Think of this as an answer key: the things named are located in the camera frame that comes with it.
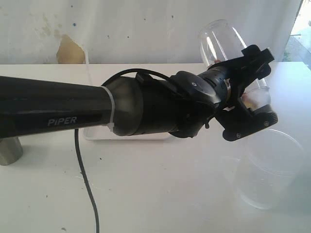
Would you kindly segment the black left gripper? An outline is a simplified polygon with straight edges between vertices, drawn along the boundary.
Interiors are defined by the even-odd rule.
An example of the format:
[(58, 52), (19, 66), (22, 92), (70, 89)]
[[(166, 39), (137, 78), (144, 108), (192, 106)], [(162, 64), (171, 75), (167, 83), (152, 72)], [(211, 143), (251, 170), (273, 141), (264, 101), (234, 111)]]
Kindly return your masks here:
[(269, 64), (274, 56), (269, 48), (260, 50), (257, 45), (250, 45), (242, 50), (242, 57), (215, 63), (209, 70), (221, 69), (226, 71), (225, 78), (229, 80), (231, 94), (228, 106), (234, 106), (245, 89), (255, 80), (261, 80), (271, 73)]

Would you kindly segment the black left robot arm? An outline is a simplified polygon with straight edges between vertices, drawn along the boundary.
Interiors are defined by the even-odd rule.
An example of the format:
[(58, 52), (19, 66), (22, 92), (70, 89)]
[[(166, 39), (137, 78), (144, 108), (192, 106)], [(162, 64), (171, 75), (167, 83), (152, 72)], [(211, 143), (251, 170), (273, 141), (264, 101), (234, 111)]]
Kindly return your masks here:
[(101, 86), (2, 76), (0, 136), (10, 138), (90, 126), (107, 126), (118, 136), (169, 133), (193, 138), (216, 119), (223, 137), (235, 141), (277, 123), (269, 104), (253, 110), (244, 90), (271, 73), (269, 49), (251, 45), (242, 56), (195, 75), (132, 68)]

